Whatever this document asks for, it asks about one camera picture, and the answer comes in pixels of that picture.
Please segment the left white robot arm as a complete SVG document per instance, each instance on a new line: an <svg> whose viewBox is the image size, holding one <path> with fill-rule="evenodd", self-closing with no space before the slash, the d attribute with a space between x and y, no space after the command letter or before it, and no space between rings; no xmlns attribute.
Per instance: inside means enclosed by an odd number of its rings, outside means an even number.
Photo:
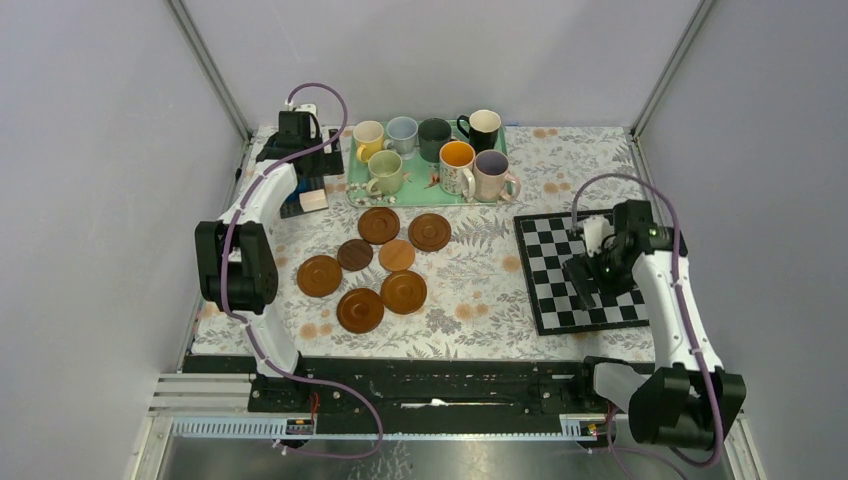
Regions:
<svg viewBox="0 0 848 480"><path fill-rule="evenodd" d="M309 174L323 174L338 156L338 138L325 139L313 105L282 111L270 149L256 158L246 189L218 219L201 221L194 230L200 292L244 332L256 371L277 377L272 398L288 411L309 401L310 385L298 372L301 355L284 328L275 305L278 269L271 247L271 226Z"/></svg>

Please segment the pink mug purple inside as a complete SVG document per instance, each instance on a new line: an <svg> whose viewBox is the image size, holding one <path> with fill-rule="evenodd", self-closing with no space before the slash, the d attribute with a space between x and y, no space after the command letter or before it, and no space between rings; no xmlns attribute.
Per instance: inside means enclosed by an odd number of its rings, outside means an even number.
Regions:
<svg viewBox="0 0 848 480"><path fill-rule="evenodd" d="M494 149L478 153L474 159L473 198L479 202L512 202L521 192L520 180L510 171L509 158Z"/></svg>

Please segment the black white chessboard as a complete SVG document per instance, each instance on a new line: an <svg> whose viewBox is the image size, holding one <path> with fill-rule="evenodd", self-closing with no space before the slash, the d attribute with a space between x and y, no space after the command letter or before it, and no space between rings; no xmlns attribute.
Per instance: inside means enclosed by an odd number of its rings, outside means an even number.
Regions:
<svg viewBox="0 0 848 480"><path fill-rule="evenodd" d="M518 215L513 218L518 252L535 320L541 336L644 327L649 324L641 292L618 297L590 290L596 307L581 308L564 263L585 251L582 237L571 229L568 212Z"/></svg>

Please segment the small light wooden coaster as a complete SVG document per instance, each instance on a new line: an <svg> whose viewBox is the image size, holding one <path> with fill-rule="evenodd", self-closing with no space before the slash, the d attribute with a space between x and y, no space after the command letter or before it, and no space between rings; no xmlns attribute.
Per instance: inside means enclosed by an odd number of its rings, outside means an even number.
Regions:
<svg viewBox="0 0 848 480"><path fill-rule="evenodd" d="M379 251L379 262L387 270L397 272L409 269L415 261L416 251L406 240L393 239Z"/></svg>

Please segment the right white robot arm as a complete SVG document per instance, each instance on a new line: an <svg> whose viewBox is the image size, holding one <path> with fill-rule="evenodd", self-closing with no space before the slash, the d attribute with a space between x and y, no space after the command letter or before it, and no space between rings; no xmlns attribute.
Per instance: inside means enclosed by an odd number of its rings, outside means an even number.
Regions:
<svg viewBox="0 0 848 480"><path fill-rule="evenodd" d="M649 202L627 200L609 217L574 218L572 230L583 250L563 268L579 307L597 307L596 295L640 292L655 347L650 376L623 360L587 357L573 386L575 402L589 412L608 403L620 408L638 443L717 449L742 408L746 385L708 340L679 228L656 223Z"/></svg>

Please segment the small dark wooden coaster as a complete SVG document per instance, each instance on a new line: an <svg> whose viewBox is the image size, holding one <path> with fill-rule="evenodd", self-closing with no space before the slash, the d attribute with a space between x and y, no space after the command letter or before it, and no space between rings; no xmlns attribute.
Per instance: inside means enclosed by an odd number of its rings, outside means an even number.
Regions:
<svg viewBox="0 0 848 480"><path fill-rule="evenodd" d="M343 269L355 272L368 267L373 255L371 244L362 239L351 239L339 247L336 259Z"/></svg>

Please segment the brown wooden coaster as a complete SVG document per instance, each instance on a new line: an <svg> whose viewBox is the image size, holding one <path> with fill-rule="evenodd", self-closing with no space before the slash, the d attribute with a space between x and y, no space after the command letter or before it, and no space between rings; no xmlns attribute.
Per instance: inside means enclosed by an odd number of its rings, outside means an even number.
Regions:
<svg viewBox="0 0 848 480"><path fill-rule="evenodd" d="M339 288L342 281L342 268L335 258L316 255L300 265L296 280L299 289L305 295L325 297Z"/></svg>
<svg viewBox="0 0 848 480"><path fill-rule="evenodd" d="M386 207L374 207L361 215L357 227L364 241L373 245L382 245L397 237L400 220L393 210Z"/></svg>
<svg viewBox="0 0 848 480"><path fill-rule="evenodd" d="M405 315L419 310L427 298L424 278L409 270L391 273L383 282L380 297L390 311Z"/></svg>
<svg viewBox="0 0 848 480"><path fill-rule="evenodd" d="M451 235L448 220L435 213L418 215L408 227L409 241L415 248L425 252L441 250L450 242Z"/></svg>
<svg viewBox="0 0 848 480"><path fill-rule="evenodd" d="M358 288L342 296L336 314L339 324L345 330L364 334L374 330L382 322L385 306L375 291Z"/></svg>

